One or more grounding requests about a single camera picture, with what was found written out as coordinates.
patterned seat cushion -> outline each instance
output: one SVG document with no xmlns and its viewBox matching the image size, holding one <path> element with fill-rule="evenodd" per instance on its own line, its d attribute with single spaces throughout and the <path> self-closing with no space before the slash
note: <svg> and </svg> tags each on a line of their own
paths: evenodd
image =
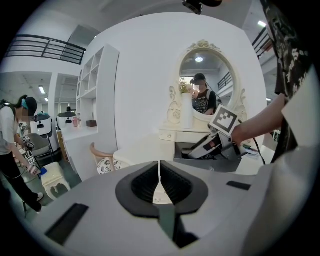
<svg viewBox="0 0 320 256">
<path fill-rule="evenodd" d="M 122 166 L 121 162 L 119 161 L 116 161 L 114 160 L 114 169 L 117 171 L 117 170 L 120 170 L 122 168 L 124 168 L 124 166 Z M 110 166 L 110 160 L 109 158 L 104 158 L 102 159 L 98 165 L 96 166 L 97 170 L 98 170 L 98 173 L 101 175 L 101 174 L 106 174 L 106 173 L 110 173 L 112 170 L 111 170 L 111 166 Z"/>
</svg>

white t-shirt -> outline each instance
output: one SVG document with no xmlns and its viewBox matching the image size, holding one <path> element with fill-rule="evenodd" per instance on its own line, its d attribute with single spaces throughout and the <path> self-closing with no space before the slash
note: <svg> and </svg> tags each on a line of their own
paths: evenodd
<svg viewBox="0 0 320 256">
<path fill-rule="evenodd" d="M 7 155 L 11 151 L 8 149 L 9 143 L 15 143 L 15 134 L 18 131 L 18 122 L 14 112 L 10 107 L 0 110 L 0 155 Z"/>
</svg>

round ceiling light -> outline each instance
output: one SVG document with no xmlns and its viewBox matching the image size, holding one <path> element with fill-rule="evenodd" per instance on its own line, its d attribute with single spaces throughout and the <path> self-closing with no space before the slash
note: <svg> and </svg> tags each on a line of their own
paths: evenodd
<svg viewBox="0 0 320 256">
<path fill-rule="evenodd" d="M 204 60 L 204 58 L 198 57 L 195 59 L 196 62 L 202 62 Z"/>
</svg>

white cabinet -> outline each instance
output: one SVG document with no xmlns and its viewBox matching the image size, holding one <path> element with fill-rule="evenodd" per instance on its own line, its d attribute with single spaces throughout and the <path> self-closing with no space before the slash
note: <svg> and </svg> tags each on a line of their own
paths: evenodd
<svg viewBox="0 0 320 256">
<path fill-rule="evenodd" d="M 76 110 L 81 127 L 62 129 L 68 155 L 82 181 L 98 175 L 89 146 L 104 152 L 118 150 L 115 128 L 115 83 L 119 51 L 105 45 L 82 66 Z M 96 120 L 97 127 L 87 127 L 87 121 Z"/>
</svg>

camera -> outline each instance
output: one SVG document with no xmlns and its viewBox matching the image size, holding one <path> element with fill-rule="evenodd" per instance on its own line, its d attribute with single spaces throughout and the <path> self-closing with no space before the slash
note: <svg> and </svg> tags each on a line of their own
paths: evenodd
<svg viewBox="0 0 320 256">
<path fill-rule="evenodd" d="M 203 5 L 209 7 L 218 7 L 223 0 L 182 0 L 182 4 L 193 11 L 195 14 L 202 13 Z"/>
</svg>

